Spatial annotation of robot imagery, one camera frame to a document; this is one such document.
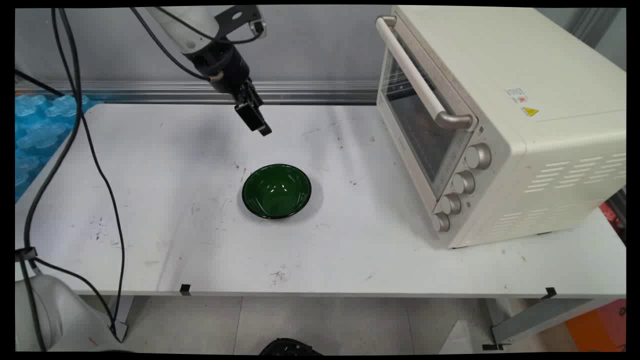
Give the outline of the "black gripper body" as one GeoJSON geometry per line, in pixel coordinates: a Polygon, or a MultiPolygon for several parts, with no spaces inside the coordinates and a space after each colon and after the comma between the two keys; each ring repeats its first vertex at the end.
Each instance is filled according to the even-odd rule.
{"type": "Polygon", "coordinates": [[[235,45],[214,42],[187,54],[187,59],[218,92],[237,97],[250,77],[250,68],[235,45]]]}

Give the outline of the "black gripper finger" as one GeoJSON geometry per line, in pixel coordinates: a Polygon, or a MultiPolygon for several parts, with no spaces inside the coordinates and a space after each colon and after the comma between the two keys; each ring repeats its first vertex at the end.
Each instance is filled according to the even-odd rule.
{"type": "Polygon", "coordinates": [[[251,105],[259,109],[264,104],[251,80],[245,80],[238,91],[238,105],[251,105]]]}
{"type": "Polygon", "coordinates": [[[260,98],[238,100],[234,110],[252,132],[258,131],[265,137],[272,133],[272,129],[259,109],[263,104],[260,98]]]}

